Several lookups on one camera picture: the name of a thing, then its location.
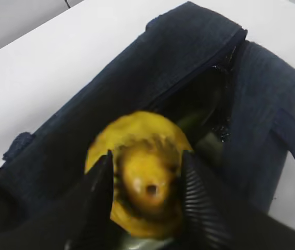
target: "white surface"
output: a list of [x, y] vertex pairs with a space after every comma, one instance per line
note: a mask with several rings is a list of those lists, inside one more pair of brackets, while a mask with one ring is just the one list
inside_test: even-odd
[[67, 9], [64, 0], [0, 0], [0, 48]]
[[[286, 0], [196, 0], [249, 30], [248, 39], [295, 67], [295, 5]], [[183, 0], [85, 0], [0, 50], [1, 155], [33, 132], [145, 25]], [[271, 215], [295, 228], [295, 162], [289, 157]]]

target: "ribbed black plastic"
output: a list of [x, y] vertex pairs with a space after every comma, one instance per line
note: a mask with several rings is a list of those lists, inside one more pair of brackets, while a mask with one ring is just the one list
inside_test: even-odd
[[215, 208], [204, 182], [184, 154], [182, 167], [183, 199], [188, 240], [199, 249], [230, 249], [231, 234]]

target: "dark blue bag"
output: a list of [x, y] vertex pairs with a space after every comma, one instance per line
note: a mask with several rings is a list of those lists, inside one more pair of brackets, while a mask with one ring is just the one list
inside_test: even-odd
[[[90, 183], [99, 170], [84, 176], [83, 168], [96, 135], [122, 115], [158, 110], [209, 70], [221, 72], [225, 81], [217, 127], [223, 127], [221, 137], [229, 134], [222, 164], [213, 172], [267, 212], [287, 150], [295, 155], [295, 69], [245, 41], [246, 34], [193, 3], [152, 20], [33, 135], [22, 134], [13, 142], [0, 169], [0, 246], [63, 249], [80, 232], [87, 208], [93, 208], [82, 204], [91, 199]], [[109, 158], [99, 164], [109, 164]], [[98, 186], [92, 196], [111, 204], [112, 195], [103, 194], [112, 191], [103, 182]], [[93, 220], [109, 220], [107, 209], [102, 211]]]

